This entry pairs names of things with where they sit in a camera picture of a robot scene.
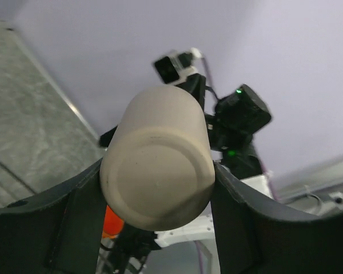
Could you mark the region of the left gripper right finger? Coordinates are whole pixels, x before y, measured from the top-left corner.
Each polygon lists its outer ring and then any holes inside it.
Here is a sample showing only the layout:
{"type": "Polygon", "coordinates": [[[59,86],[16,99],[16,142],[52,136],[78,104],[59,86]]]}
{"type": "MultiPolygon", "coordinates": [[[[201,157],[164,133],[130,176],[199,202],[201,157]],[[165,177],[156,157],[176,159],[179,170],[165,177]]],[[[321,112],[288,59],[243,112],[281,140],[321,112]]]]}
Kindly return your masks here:
{"type": "Polygon", "coordinates": [[[281,204],[215,164],[210,200],[220,271],[343,273],[343,211],[316,216],[281,204]]]}

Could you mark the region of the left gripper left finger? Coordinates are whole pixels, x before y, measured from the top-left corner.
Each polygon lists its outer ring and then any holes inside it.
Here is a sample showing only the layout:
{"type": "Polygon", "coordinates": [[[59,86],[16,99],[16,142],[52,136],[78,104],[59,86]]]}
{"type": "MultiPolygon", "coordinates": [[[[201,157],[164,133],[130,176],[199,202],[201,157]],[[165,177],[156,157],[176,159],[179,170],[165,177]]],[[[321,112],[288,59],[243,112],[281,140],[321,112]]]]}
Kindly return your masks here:
{"type": "Polygon", "coordinates": [[[0,273],[95,273],[106,211],[98,160],[0,208],[0,273]]]}

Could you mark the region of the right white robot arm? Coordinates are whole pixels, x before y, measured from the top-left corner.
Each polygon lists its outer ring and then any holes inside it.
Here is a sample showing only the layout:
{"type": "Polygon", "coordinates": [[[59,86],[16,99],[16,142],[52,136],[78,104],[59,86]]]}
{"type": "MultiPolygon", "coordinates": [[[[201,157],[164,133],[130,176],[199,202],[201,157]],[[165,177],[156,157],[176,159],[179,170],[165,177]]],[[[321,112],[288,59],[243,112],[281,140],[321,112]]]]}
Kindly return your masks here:
{"type": "MultiPolygon", "coordinates": [[[[253,135],[271,119],[267,105],[246,84],[240,85],[230,95],[216,98],[213,114],[205,115],[210,147],[221,152],[220,163],[235,177],[270,198],[273,195],[269,188],[269,175],[257,155],[253,135]]],[[[214,238],[210,206],[187,225],[155,234],[155,242],[161,248],[214,238]]]]}

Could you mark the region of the beige plastic cup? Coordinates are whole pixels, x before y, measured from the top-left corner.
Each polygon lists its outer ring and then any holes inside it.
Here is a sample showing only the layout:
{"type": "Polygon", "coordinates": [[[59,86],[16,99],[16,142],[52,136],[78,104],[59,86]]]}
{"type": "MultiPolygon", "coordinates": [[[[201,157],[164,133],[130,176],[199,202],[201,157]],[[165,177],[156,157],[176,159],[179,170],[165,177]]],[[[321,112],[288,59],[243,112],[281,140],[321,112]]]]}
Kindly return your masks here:
{"type": "Polygon", "coordinates": [[[99,175],[107,204],[133,227],[167,231],[190,223],[207,206],[215,180],[201,106],[170,85],[137,94],[99,175]]]}

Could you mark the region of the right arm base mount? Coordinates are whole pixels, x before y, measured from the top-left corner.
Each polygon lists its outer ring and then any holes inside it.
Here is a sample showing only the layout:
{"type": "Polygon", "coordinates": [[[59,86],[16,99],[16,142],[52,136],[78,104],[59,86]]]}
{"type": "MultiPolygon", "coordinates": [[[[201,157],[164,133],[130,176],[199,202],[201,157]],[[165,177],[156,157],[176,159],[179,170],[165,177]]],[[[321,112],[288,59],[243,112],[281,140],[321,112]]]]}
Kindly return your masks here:
{"type": "Polygon", "coordinates": [[[161,249],[156,240],[154,231],[126,224],[109,245],[100,244],[96,272],[142,273],[151,252],[161,249]]]}

